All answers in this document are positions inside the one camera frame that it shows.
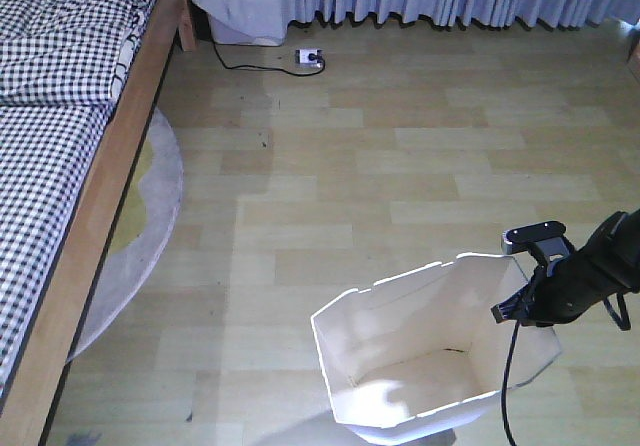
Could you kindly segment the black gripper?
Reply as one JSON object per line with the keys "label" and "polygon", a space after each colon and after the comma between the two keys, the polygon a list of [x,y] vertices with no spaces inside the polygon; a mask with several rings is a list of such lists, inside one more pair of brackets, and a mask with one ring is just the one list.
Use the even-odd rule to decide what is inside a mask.
{"label": "black gripper", "polygon": [[537,266],[529,282],[494,305],[491,313],[497,323],[514,320],[522,326],[537,327],[568,324],[612,293],[612,277],[575,253],[547,267]]}

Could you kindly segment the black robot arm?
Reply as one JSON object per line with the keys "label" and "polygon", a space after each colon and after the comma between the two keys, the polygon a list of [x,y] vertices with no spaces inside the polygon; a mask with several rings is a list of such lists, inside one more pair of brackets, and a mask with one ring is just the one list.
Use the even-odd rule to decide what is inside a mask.
{"label": "black robot arm", "polygon": [[639,213],[612,214],[579,249],[565,232],[564,224],[550,220],[503,233],[506,254],[526,251],[537,266],[524,287],[491,308],[495,321],[568,324],[601,302],[620,330],[630,330],[624,295],[639,291]]}

